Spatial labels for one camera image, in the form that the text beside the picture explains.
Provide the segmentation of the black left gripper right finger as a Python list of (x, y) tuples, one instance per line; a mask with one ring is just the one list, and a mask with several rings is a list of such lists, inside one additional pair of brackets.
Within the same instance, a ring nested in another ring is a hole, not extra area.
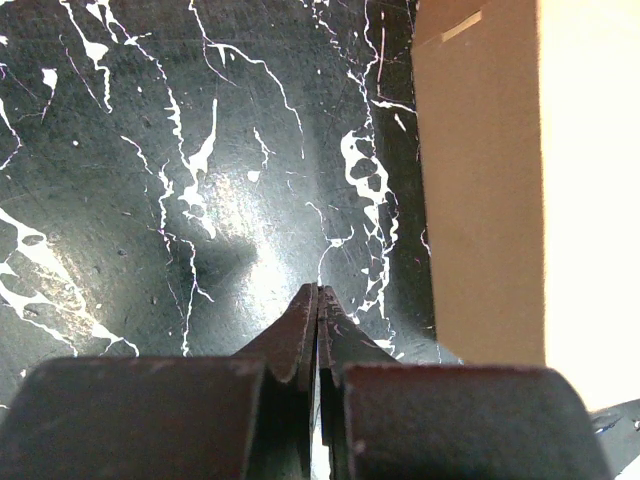
[(335, 479), (607, 479), (583, 402), (544, 368), (403, 364), (318, 297), (322, 439)]

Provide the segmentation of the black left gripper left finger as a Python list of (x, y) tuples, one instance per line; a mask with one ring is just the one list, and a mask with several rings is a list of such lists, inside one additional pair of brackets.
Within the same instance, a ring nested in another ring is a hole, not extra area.
[(307, 479), (319, 289), (238, 352), (57, 358), (1, 425), (5, 479)]

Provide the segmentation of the brown cardboard box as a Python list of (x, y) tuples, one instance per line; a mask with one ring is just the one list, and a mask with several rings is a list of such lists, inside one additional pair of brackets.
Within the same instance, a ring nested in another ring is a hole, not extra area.
[(423, 1), (412, 46), (436, 335), (639, 396), (639, 5)]

